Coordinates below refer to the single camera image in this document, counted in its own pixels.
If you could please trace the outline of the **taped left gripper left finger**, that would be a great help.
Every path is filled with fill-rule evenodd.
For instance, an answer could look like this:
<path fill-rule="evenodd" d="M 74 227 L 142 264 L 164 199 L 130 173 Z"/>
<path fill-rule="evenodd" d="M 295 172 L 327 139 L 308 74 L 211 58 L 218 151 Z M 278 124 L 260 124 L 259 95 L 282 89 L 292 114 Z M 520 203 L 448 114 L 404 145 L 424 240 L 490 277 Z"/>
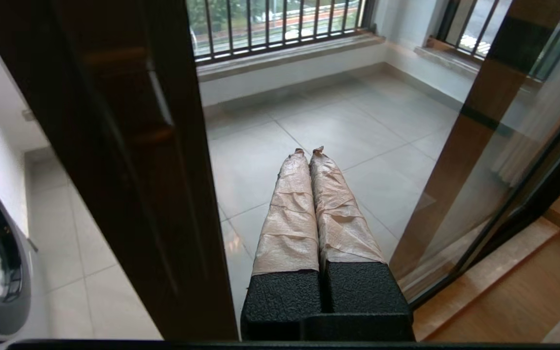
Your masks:
<path fill-rule="evenodd" d="M 309 164 L 302 149 L 282 163 L 262 225 L 241 312 L 244 341 L 295 341 L 323 311 L 319 241 Z"/>

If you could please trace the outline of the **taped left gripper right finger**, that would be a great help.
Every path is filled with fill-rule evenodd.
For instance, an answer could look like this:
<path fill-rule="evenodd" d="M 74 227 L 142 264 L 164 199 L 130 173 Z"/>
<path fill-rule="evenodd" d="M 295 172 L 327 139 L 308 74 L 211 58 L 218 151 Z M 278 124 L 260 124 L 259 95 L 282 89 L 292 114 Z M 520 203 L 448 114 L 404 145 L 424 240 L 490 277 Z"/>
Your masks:
<path fill-rule="evenodd" d="M 410 315 L 411 308 L 339 166 L 311 157 L 324 312 Z"/>

